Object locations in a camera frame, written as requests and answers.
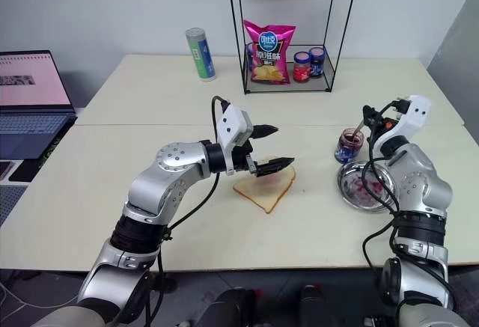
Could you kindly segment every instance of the laptop keyboard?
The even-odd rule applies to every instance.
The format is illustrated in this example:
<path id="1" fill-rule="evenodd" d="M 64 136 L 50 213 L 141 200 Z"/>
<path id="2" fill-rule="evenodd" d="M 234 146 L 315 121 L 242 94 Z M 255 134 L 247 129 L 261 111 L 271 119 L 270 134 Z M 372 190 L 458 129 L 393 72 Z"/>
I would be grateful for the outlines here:
<path id="1" fill-rule="evenodd" d="M 66 119 L 65 115 L 2 115 L 0 134 L 52 134 Z"/>
<path id="2" fill-rule="evenodd" d="M 0 226 L 10 215 L 27 186 L 0 186 Z"/>

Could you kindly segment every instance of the cable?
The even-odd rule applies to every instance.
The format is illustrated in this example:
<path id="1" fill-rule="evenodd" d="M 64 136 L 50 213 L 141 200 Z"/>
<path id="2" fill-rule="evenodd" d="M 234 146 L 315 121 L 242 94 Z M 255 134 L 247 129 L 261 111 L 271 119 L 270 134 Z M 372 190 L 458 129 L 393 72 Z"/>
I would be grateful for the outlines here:
<path id="1" fill-rule="evenodd" d="M 73 297 L 72 299 L 68 300 L 67 302 L 65 303 L 62 303 L 61 305 L 55 305 L 55 306 L 39 306 L 39 305 L 33 305 L 32 303 L 28 303 L 28 302 L 25 302 L 23 301 L 20 297 L 18 297 L 17 295 L 13 294 L 11 291 L 9 291 L 8 288 L 5 287 L 5 285 L 3 285 L 2 282 L 0 282 L 0 287 L 3 289 L 3 291 L 5 291 L 6 293 L 8 293 L 10 296 L 14 297 L 15 300 L 17 300 L 18 302 L 26 305 L 26 306 L 29 306 L 29 307 L 33 307 L 33 308 L 44 308 L 44 309 L 49 309 L 49 308 L 60 308 L 60 307 L 64 307 L 68 304 L 70 304 L 71 302 L 73 302 L 77 297 L 78 295 L 75 295 L 75 297 Z"/>
<path id="2" fill-rule="evenodd" d="M 382 160 L 387 160 L 385 157 L 377 157 L 375 159 L 373 159 L 372 163 L 371 161 L 368 161 L 366 162 L 366 164 L 364 165 L 363 169 L 362 169 L 362 173 L 361 173 L 361 181 L 362 181 L 362 185 L 364 186 L 365 190 L 367 191 L 367 193 L 374 199 L 376 200 L 377 202 L 379 202 L 380 204 L 382 204 L 386 209 L 389 210 L 389 212 L 394 216 L 396 214 L 396 212 L 392 209 L 391 206 L 389 206 L 384 200 L 382 200 L 378 195 L 376 195 L 370 188 L 369 186 L 367 185 L 367 181 L 366 181 L 366 172 L 368 170 L 368 168 L 373 165 L 376 161 L 382 161 Z"/>
<path id="3" fill-rule="evenodd" d="M 213 186 L 211 186 L 211 190 L 210 192 L 208 192 L 208 195 L 202 200 L 202 202 L 199 203 L 199 205 L 197 205 L 193 210 L 191 210 L 189 213 L 187 213 L 186 215 L 184 215 L 182 218 L 180 218 L 178 221 L 176 221 L 171 227 L 170 227 L 170 230 L 173 230 L 175 227 L 177 227 L 179 224 L 181 224 L 182 222 L 184 222 L 187 218 L 189 218 L 191 215 L 193 215 L 194 213 L 196 213 L 200 208 L 202 208 L 203 205 L 205 205 L 206 202 L 208 202 L 208 200 L 211 198 L 211 195 L 214 193 L 214 191 L 216 190 L 216 187 L 218 185 L 218 181 L 219 181 L 219 173 L 216 174 L 216 177 L 215 177 L 215 182 L 213 183 Z"/>
<path id="4" fill-rule="evenodd" d="M 376 134 L 377 124 L 379 123 L 379 119 L 382 117 L 382 114 L 384 114 L 385 111 L 391 108 L 393 105 L 394 105 L 394 102 L 390 102 L 388 105 L 382 108 L 381 111 L 378 113 L 378 115 L 375 117 L 373 124 L 371 125 L 371 134 L 369 135 L 369 162 L 371 165 L 371 170 L 374 176 L 377 178 L 377 181 L 381 184 L 381 186 L 384 188 L 384 190 L 386 190 L 388 195 L 393 200 L 394 204 L 396 205 L 396 211 L 399 211 L 399 201 L 396 199 L 396 196 L 394 196 L 394 194 L 389 189 L 389 187 L 387 187 L 387 185 L 379 178 L 379 174 L 376 170 L 376 166 L 374 166 L 374 163 L 373 163 L 374 161 L 373 148 L 376 143 L 376 139 L 374 138 L 374 136 Z"/>
<path id="5" fill-rule="evenodd" d="M 165 287 L 165 273 L 163 272 L 163 263 L 162 263 L 162 252 L 159 250 L 159 254 L 157 257 L 157 263 L 158 263 L 158 273 L 159 273 L 159 278 L 161 278 L 160 282 L 160 288 L 159 288 L 159 296 L 158 296 L 158 301 L 156 301 L 155 308 L 153 309 L 153 313 L 150 315 L 149 323 L 152 323 L 153 320 L 155 319 L 156 315 L 158 314 L 158 310 L 160 306 L 162 305 L 163 302 L 163 295 L 165 294 L 164 292 L 164 287 Z"/>
<path id="6" fill-rule="evenodd" d="M 366 261 L 367 261 L 367 264 L 369 265 L 369 267 L 371 268 L 371 270 L 373 271 L 373 273 L 376 275 L 376 278 L 377 280 L 379 280 L 381 278 L 381 276 L 379 275 L 379 272 L 377 272 L 377 269 L 376 267 L 373 266 L 373 264 L 371 263 L 371 260 L 369 259 L 369 256 L 367 255 L 367 251 L 366 251 L 366 245 L 369 241 L 371 241 L 374 237 L 378 237 L 379 235 L 382 235 L 384 232 L 386 232 L 391 226 L 392 226 L 392 222 L 394 221 L 391 220 L 385 227 L 383 227 L 381 230 L 375 232 L 375 233 L 372 233 L 371 235 L 369 235 L 368 237 L 366 237 L 364 239 L 364 241 L 362 242 L 362 253 L 364 255 L 364 257 L 366 258 Z"/>
<path id="7" fill-rule="evenodd" d="M 427 298 L 427 297 L 423 297 L 423 296 L 411 296 L 411 297 L 405 297 L 401 302 L 399 302 L 399 304 L 397 305 L 396 307 L 396 314 L 395 314 L 395 318 L 396 318 L 396 326 L 401 326 L 400 324 L 400 311 L 401 311 L 401 308 L 404 306 L 404 305 L 407 305 L 411 302 L 411 305 L 418 305 L 418 304 L 421 304 L 421 303 L 427 303 L 427 304 L 434 304 L 435 302 L 433 301 L 434 298 Z"/>
<path id="8" fill-rule="evenodd" d="M 151 327 L 151 306 L 150 299 L 148 299 L 147 304 L 144 306 L 144 327 Z"/>
<path id="9" fill-rule="evenodd" d="M 449 292 L 449 296 L 451 297 L 452 300 L 452 311 L 457 312 L 459 305 L 457 304 L 457 297 L 456 293 L 454 292 L 454 289 L 452 286 L 440 275 L 436 274 L 432 269 L 430 269 L 427 265 L 424 265 L 422 263 L 419 263 L 414 257 L 408 255 L 407 253 L 401 251 L 399 248 L 397 248 L 394 245 L 394 237 L 396 236 L 397 232 L 397 227 L 393 228 L 393 231 L 389 237 L 389 247 L 391 250 L 401 259 L 413 264 L 414 266 L 418 267 L 419 269 L 423 270 L 426 272 L 428 275 L 434 277 L 442 286 L 445 287 L 446 290 Z"/>
<path id="10" fill-rule="evenodd" d="M 5 302 L 5 299 L 7 299 L 7 292 L 5 290 L 1 290 L 3 292 L 3 298 L 0 301 L 0 307 L 3 305 L 3 302 Z"/>
<path id="11" fill-rule="evenodd" d="M 215 132 L 215 142 L 218 142 L 218 130 L 216 128 L 216 102 L 219 101 L 222 105 L 223 109 L 226 109 L 226 107 L 229 105 L 228 101 L 215 95 L 211 99 L 211 118 L 213 119 L 213 130 Z M 218 185 L 219 181 L 219 175 L 220 173 L 216 174 L 215 181 L 213 182 L 213 186 L 211 186 L 210 192 L 208 192 L 208 195 L 200 202 L 194 209 L 192 209 L 189 213 L 184 215 L 182 218 L 180 218 L 178 221 L 176 221 L 172 226 L 170 226 L 170 230 L 175 229 L 179 224 L 183 223 L 185 220 L 187 220 L 189 217 L 191 217 L 194 213 L 196 213 L 200 208 L 202 208 L 203 205 L 211 198 L 213 195 L 214 191 L 216 190 L 216 187 Z M 165 285 L 165 273 L 163 272 L 163 264 L 162 264 L 162 254 L 161 254 L 161 249 L 159 251 L 158 257 L 157 257 L 157 262 L 158 262 L 158 271 L 159 271 L 159 278 L 161 278 L 161 287 L 159 291 L 159 296 L 158 296 L 158 301 L 156 301 L 156 306 L 153 309 L 153 313 L 150 314 L 150 301 L 148 301 L 147 306 L 145 306 L 145 325 L 144 327 L 150 327 L 150 324 L 153 322 L 155 319 L 156 315 L 158 314 L 158 310 L 162 304 L 163 301 L 163 295 L 164 295 L 164 285 Z"/>
<path id="12" fill-rule="evenodd" d="M 0 320 L 0 323 L 4 322 L 8 317 L 13 316 L 16 312 L 20 311 L 20 310 L 23 309 L 25 306 L 26 306 L 26 305 L 21 305 L 21 306 L 18 307 L 15 311 L 10 312 L 7 316 L 3 317 L 3 318 Z"/>
<path id="13" fill-rule="evenodd" d="M 218 131 L 216 129 L 216 114 L 215 114 L 215 102 L 219 101 L 222 105 L 225 103 L 228 103 L 225 99 L 222 99 L 221 97 L 214 96 L 211 99 L 211 118 L 213 119 L 213 129 L 215 131 L 215 141 L 218 142 Z M 208 192 L 208 195 L 202 200 L 202 202 L 199 203 L 194 209 L 192 209 L 189 213 L 184 215 L 182 218 L 180 218 L 178 221 L 176 221 L 172 226 L 170 226 L 170 230 L 173 230 L 176 228 L 179 224 L 184 222 L 186 219 L 191 217 L 194 213 L 196 213 L 200 208 L 202 208 L 203 205 L 205 205 L 206 202 L 211 198 L 213 195 L 214 191 L 216 190 L 216 187 L 218 186 L 219 182 L 219 174 L 216 174 L 215 181 L 213 182 L 213 186 L 211 186 L 210 192 Z"/>

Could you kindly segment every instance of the laptop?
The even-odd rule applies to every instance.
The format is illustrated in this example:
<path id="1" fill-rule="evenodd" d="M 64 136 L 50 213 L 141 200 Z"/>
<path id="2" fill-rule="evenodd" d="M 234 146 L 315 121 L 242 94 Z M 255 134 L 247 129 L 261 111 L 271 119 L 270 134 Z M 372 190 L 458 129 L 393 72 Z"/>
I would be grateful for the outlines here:
<path id="1" fill-rule="evenodd" d="M 75 118 L 49 50 L 0 52 L 0 159 L 37 159 Z"/>

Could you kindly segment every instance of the pink snack bag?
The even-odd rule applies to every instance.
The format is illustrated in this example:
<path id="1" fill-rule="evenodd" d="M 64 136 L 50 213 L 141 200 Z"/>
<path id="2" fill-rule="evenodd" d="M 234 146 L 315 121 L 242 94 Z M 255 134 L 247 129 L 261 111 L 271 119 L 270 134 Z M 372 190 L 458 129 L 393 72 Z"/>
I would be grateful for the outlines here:
<path id="1" fill-rule="evenodd" d="M 290 45 L 296 26 L 268 25 L 264 28 L 244 21 L 246 31 L 253 40 L 253 82 L 289 84 L 286 49 Z"/>

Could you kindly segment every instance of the white wall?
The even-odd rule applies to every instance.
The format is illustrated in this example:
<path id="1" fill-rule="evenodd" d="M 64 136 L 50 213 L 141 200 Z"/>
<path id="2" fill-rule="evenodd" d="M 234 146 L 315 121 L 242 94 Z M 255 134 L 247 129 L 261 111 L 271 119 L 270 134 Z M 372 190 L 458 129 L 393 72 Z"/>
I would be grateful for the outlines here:
<path id="1" fill-rule="evenodd" d="M 427 66 L 464 1 L 355 0 L 344 56 L 418 57 Z M 307 43 L 324 23 L 323 2 L 245 0 L 245 18 L 298 25 L 295 42 Z M 214 54 L 236 52 L 229 0 L 0 0 L 0 50 L 50 48 L 76 105 L 128 52 L 187 54 L 192 26 L 207 31 Z"/>

